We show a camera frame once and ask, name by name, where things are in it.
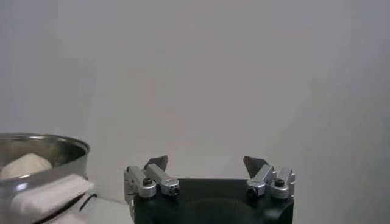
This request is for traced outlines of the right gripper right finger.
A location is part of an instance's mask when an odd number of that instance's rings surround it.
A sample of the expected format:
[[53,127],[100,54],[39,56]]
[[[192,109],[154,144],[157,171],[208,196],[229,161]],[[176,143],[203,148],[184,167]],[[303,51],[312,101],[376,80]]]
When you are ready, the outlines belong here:
[[246,181],[247,195],[252,198],[263,196],[269,191],[277,200],[293,198],[295,194],[295,173],[290,167],[279,172],[264,159],[245,156],[243,163],[250,178]]

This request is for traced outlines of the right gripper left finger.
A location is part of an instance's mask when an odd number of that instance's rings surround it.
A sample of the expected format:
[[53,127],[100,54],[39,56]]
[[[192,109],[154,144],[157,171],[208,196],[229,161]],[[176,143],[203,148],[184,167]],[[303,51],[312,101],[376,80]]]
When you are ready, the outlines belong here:
[[165,170],[168,156],[151,158],[143,168],[129,166],[124,171],[124,199],[131,203],[135,196],[152,198],[159,187],[163,195],[178,197],[180,192],[179,180],[169,176]]

